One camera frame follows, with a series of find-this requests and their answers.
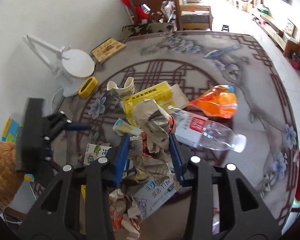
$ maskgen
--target orange knitted hat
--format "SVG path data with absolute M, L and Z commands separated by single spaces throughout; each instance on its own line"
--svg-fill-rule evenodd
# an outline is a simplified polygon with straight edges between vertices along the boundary
M 9 206 L 23 182 L 23 174 L 15 172 L 12 151 L 14 143 L 0 142 L 0 213 Z

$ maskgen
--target orange plastic bag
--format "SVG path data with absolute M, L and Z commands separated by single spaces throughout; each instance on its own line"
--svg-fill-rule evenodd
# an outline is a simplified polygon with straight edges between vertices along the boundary
M 201 109 L 206 116 L 232 118 L 238 106 L 233 92 L 233 86 L 218 85 L 189 102 L 188 107 Z

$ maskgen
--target white ceramic cup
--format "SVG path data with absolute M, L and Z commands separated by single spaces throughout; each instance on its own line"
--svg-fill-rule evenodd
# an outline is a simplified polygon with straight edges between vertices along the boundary
M 112 90 L 120 100 L 132 96 L 136 91 L 136 87 L 134 86 L 134 78 L 128 77 L 123 88 L 118 88 L 115 82 L 109 81 L 107 90 Z

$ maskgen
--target metal bolt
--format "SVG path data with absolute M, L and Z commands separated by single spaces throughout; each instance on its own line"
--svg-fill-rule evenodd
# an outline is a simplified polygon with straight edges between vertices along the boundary
M 72 169 L 71 165 L 67 164 L 65 166 L 63 166 L 63 171 L 70 171 Z
M 108 161 L 108 159 L 106 158 L 106 157 L 100 157 L 99 159 L 98 159 L 98 162 L 99 163 L 106 163 Z
M 230 171 L 234 171 L 236 169 L 236 166 L 233 163 L 229 163 L 227 164 L 227 169 Z
M 199 163 L 201 161 L 200 157 L 198 156 L 192 156 L 190 158 L 190 160 L 193 162 L 193 163 Z

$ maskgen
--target yellow tape roll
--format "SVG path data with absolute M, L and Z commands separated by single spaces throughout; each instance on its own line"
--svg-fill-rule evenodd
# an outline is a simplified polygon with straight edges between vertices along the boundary
M 78 94 L 82 98 L 87 98 L 92 91 L 96 88 L 98 85 L 98 80 L 91 76 L 86 79 L 86 81 L 82 84 L 82 86 L 79 88 Z

